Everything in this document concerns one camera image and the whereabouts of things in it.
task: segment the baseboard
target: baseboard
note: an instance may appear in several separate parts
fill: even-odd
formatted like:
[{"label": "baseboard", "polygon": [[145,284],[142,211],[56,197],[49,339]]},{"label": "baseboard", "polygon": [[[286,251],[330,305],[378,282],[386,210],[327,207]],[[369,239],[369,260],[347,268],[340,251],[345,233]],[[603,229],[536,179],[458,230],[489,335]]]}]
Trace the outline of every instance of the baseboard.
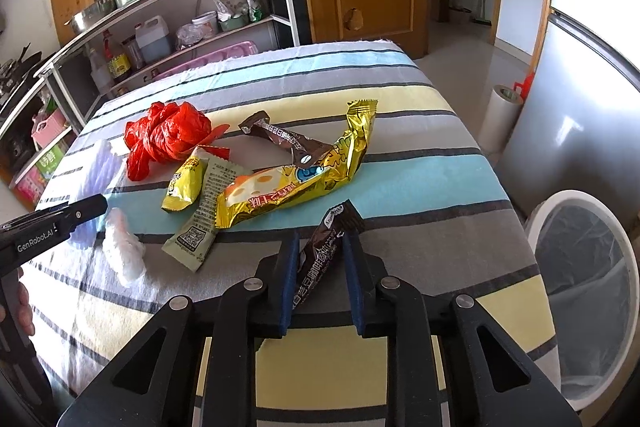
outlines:
[{"label": "baseboard", "polygon": [[517,48],[516,46],[513,46],[512,44],[509,44],[502,39],[495,39],[494,45],[499,50],[513,55],[513,57],[516,57],[518,60],[523,61],[527,66],[531,65],[531,59],[533,57],[531,57],[531,55],[529,55],[527,52],[522,51],[520,48]]}]

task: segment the qr code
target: qr code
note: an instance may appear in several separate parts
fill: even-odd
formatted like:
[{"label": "qr code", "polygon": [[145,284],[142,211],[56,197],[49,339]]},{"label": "qr code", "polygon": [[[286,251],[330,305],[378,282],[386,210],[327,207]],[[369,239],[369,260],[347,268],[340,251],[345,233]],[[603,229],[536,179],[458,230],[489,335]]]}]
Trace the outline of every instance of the qr code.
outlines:
[{"label": "qr code", "polygon": [[202,240],[206,235],[207,233],[204,232],[204,230],[198,229],[196,227],[189,227],[189,230],[181,233],[178,236],[177,241],[178,243],[183,245],[183,247],[193,252],[196,251],[196,248],[200,243],[202,243]]}]

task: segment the hand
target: hand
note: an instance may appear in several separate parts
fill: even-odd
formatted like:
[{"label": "hand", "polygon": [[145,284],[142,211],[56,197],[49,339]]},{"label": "hand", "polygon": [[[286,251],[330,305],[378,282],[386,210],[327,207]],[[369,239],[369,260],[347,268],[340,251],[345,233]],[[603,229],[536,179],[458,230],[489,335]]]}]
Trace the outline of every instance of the hand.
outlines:
[{"label": "hand", "polygon": [[[24,272],[22,268],[18,268],[18,277],[22,277]],[[18,299],[20,299],[20,307],[18,308],[18,322],[24,332],[32,337],[36,333],[36,327],[33,325],[33,310],[29,306],[29,292],[24,284],[18,283]],[[6,317],[5,309],[0,306],[0,322]]]}]

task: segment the coffee stick packet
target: coffee stick packet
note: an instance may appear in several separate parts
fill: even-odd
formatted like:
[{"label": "coffee stick packet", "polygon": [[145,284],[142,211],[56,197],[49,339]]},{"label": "coffee stick packet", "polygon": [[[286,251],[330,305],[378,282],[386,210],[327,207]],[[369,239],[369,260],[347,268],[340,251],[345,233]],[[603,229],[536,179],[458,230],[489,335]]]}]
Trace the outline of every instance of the coffee stick packet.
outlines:
[{"label": "coffee stick packet", "polygon": [[198,198],[204,173],[212,156],[228,160],[229,149],[206,145],[196,147],[169,181],[166,196],[162,200],[162,210],[179,212]]},{"label": "coffee stick packet", "polygon": [[349,183],[367,152],[377,100],[348,103],[347,129],[316,165],[283,165],[240,176],[218,197],[216,226],[228,229],[275,208],[324,196]]},{"label": "coffee stick packet", "polygon": [[350,200],[330,208],[311,238],[300,251],[298,275],[293,295],[293,309],[305,301],[316,287],[331,261],[342,253],[340,238],[345,232],[364,231],[364,220]]},{"label": "coffee stick packet", "polygon": [[204,263],[218,233],[216,202],[218,195],[238,176],[251,172],[244,167],[211,156],[202,182],[198,207],[187,222],[162,247],[166,253],[195,272]]},{"label": "coffee stick packet", "polygon": [[328,143],[287,131],[272,125],[270,120],[266,112],[258,111],[244,120],[239,127],[244,134],[271,140],[277,146],[290,150],[293,165],[300,169],[308,169],[331,150],[332,146]]}]

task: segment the yellow wrapper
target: yellow wrapper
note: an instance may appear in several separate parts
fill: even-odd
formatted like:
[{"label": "yellow wrapper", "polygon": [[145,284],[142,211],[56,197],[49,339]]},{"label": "yellow wrapper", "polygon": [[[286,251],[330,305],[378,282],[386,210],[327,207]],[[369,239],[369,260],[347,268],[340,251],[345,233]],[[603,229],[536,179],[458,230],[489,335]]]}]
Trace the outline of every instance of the yellow wrapper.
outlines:
[{"label": "yellow wrapper", "polygon": [[204,173],[212,156],[202,147],[196,147],[193,150],[191,156],[175,171],[169,181],[166,196],[162,200],[162,210],[179,212],[198,199]]},{"label": "yellow wrapper", "polygon": [[367,151],[377,100],[349,103],[347,130],[314,166],[273,167],[239,176],[218,196],[216,227],[228,229],[274,208],[313,200],[351,181]]}]

